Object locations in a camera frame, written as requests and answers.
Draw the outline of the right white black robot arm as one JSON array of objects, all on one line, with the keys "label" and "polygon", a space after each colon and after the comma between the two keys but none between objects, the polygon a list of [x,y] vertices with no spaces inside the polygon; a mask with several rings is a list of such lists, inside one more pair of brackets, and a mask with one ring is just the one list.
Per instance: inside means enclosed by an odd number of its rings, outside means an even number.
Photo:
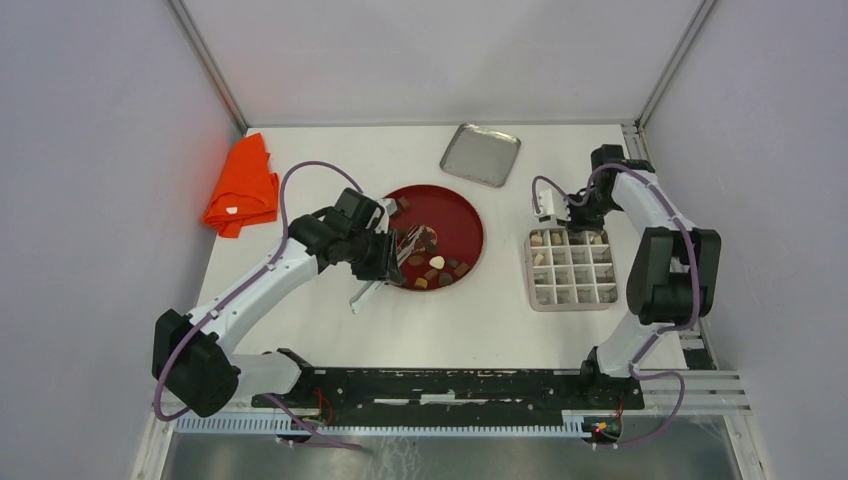
[{"label": "right white black robot arm", "polygon": [[602,408],[640,380],[639,367],[668,333],[690,328],[713,305],[722,240],[697,227],[663,192],[653,166],[628,159],[620,145],[590,156],[586,187],[566,196],[569,231],[599,232],[612,211],[624,213],[640,235],[626,282],[627,312],[581,365],[577,392]]}]

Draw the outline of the pink tin box with dividers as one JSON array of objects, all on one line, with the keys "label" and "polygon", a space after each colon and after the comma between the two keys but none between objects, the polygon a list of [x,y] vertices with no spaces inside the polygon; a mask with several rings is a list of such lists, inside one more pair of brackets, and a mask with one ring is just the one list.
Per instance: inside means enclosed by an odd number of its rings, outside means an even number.
[{"label": "pink tin box with dividers", "polygon": [[[562,246],[550,244],[551,232],[562,235]],[[544,246],[530,245],[534,233],[544,237]],[[592,244],[596,234],[603,236],[603,245]],[[545,264],[534,266],[533,257],[538,253],[545,255]],[[535,229],[525,239],[524,255],[527,297],[536,312],[601,311],[619,300],[614,257],[604,230]]]}]

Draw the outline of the silver serving tongs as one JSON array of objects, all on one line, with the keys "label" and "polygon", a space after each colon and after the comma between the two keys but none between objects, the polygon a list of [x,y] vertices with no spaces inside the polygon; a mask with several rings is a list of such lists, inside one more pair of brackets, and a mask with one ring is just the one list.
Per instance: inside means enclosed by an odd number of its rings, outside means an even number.
[{"label": "silver serving tongs", "polygon": [[425,233],[423,225],[411,228],[396,244],[393,255],[389,257],[389,273],[385,279],[369,280],[350,299],[349,305],[354,314],[361,313],[369,300],[382,287],[387,285],[400,286],[405,283],[405,277],[400,267],[419,247],[423,246],[422,237]]}]

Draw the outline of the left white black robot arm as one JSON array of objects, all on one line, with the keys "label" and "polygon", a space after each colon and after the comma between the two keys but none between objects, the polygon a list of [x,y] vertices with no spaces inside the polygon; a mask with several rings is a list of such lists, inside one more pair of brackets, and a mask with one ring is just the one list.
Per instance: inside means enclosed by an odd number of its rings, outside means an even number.
[{"label": "left white black robot arm", "polygon": [[274,249],[228,289],[185,314],[164,312],[155,324],[151,367],[157,417],[178,417],[163,410],[166,392],[200,417],[260,394],[277,394],[290,407],[306,405],[314,381],[293,354],[235,349],[287,295],[331,266],[346,263],[366,283],[399,282],[397,232],[389,226],[397,210],[394,199],[373,200],[347,188],[334,205],[285,224]]}]

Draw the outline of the red round plate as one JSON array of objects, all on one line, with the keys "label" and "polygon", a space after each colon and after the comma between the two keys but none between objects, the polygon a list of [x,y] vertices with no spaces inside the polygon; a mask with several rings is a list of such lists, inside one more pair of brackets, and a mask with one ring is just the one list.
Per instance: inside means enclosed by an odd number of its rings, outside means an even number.
[{"label": "red round plate", "polygon": [[[387,194],[397,202],[398,212],[392,216],[390,227],[403,237],[411,228],[423,225],[423,246],[419,247],[400,267],[405,283],[398,286],[411,292],[433,292],[452,287],[470,275],[482,256],[485,243],[483,222],[473,205],[455,191],[438,185],[419,184],[401,187]],[[433,256],[446,260],[442,270],[430,267]],[[453,270],[467,263],[471,269],[462,277]],[[445,287],[438,285],[442,272],[451,274],[454,283]],[[428,280],[427,289],[416,289],[417,278]]]}]

